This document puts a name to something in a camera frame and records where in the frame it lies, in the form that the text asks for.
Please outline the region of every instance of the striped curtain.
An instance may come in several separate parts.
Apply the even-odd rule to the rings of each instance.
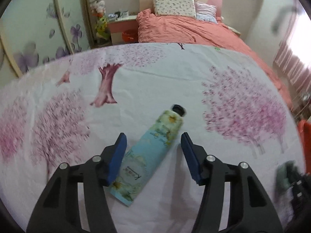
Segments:
[[[311,20],[298,0],[294,0],[294,6],[301,13],[293,13],[274,62],[287,75],[297,92],[310,91]]]

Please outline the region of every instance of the black cap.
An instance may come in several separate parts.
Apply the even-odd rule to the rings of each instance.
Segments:
[[[175,104],[172,107],[172,111],[176,112],[177,114],[179,114],[181,117],[185,115],[186,111],[183,107],[181,107],[180,105]]]

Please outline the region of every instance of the white bed sheet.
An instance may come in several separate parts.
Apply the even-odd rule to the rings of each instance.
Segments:
[[[238,115],[243,117],[239,119],[241,125],[243,120],[253,122],[245,126],[253,128],[248,140],[235,131],[233,135],[226,133],[222,127],[207,129],[215,123],[205,117],[212,113],[212,101],[218,105],[216,114],[225,115],[218,97],[223,85],[215,84],[224,74],[232,77],[231,88],[239,85],[241,89],[230,89],[225,95],[237,102]],[[242,84],[238,77],[234,78],[238,75],[244,77]],[[206,93],[212,87],[215,96]],[[250,101],[256,95],[265,100],[264,104],[255,98]],[[71,165],[85,162],[114,144],[120,132],[126,134],[130,148],[162,111],[173,104],[186,109],[184,125],[134,203],[127,208],[106,192],[119,233],[191,232],[204,187],[191,179],[179,147],[183,132],[188,132],[195,144],[225,163],[248,162],[273,200],[281,221],[286,223],[290,218],[289,198],[274,195],[275,171],[287,160],[295,160],[304,170],[300,139],[277,89],[244,54],[193,44],[181,48],[177,43],[112,46],[38,67],[6,86],[0,97],[0,197],[24,230],[47,180],[61,162]],[[278,106],[279,111],[271,106]],[[266,131],[256,126],[258,116],[254,110],[270,111],[265,120],[270,127],[262,123]],[[231,125],[232,114],[228,115],[225,126]],[[281,128],[271,126],[273,116],[277,116],[275,122]],[[226,196],[224,217],[228,207]],[[87,228],[85,215],[81,220]]]

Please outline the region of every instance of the bed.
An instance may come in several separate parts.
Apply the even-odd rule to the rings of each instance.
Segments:
[[[30,70],[1,89],[1,200],[25,230],[60,163],[87,161],[114,144],[121,132],[130,148],[173,104],[186,109],[184,125],[147,186],[129,208],[106,192],[118,232],[191,232],[204,187],[191,178],[179,146],[183,132],[225,163],[248,162],[286,224],[290,197],[275,196],[274,186],[280,164],[295,160],[304,171],[293,118],[253,59],[207,45],[94,49]],[[83,203],[79,186],[81,208]],[[221,228],[228,206],[226,193]],[[87,230],[83,209],[80,219]]]
[[[140,13],[137,16],[139,43],[200,44],[235,50],[246,54],[256,61],[258,66],[274,83],[289,109],[293,109],[293,103],[285,84],[242,39],[237,37],[228,29],[228,26],[222,23],[221,11],[219,11],[221,8],[216,13],[218,24],[214,24],[182,16],[155,16],[152,1],[140,0]],[[212,5],[221,5],[221,2],[218,0],[198,1]]]

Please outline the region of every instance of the purple flower decal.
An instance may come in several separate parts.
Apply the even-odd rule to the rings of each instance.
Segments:
[[[82,38],[82,31],[80,30],[81,26],[79,24],[76,27],[72,26],[70,28],[70,33],[73,36],[73,42],[78,43],[78,38]]]
[[[51,29],[51,30],[50,30],[49,38],[53,38],[54,34],[55,34],[55,30],[54,30],[54,29]]]
[[[60,59],[60,58],[65,57],[67,55],[70,55],[68,48],[66,47],[64,49],[63,47],[60,46],[59,48],[57,48],[55,58]]]
[[[58,18],[56,9],[53,3],[49,4],[48,8],[46,9],[46,13],[47,13],[46,18]],[[70,16],[70,12],[65,13],[64,8],[62,8],[62,15],[65,18],[68,18]]]
[[[18,52],[13,56],[23,74],[28,72],[29,67],[36,67],[39,63],[39,54],[36,52],[34,42],[26,44],[23,53]]]
[[[56,9],[54,7],[54,4],[53,3],[50,3],[48,8],[46,9],[46,18],[58,18],[57,17],[57,13],[56,13]]]
[[[42,63],[43,63],[43,65],[45,65],[45,64],[47,64],[47,63],[49,63],[49,62],[52,62],[52,61],[54,61],[55,59],[54,58],[49,58],[48,56],[46,56],[44,59],[43,59],[43,61],[42,61]]]
[[[73,48],[74,53],[82,52],[82,47],[80,47],[79,45],[78,45],[78,48],[77,48],[77,49],[76,49],[76,46],[75,46],[74,43],[71,43],[71,46],[72,46],[72,48]]]

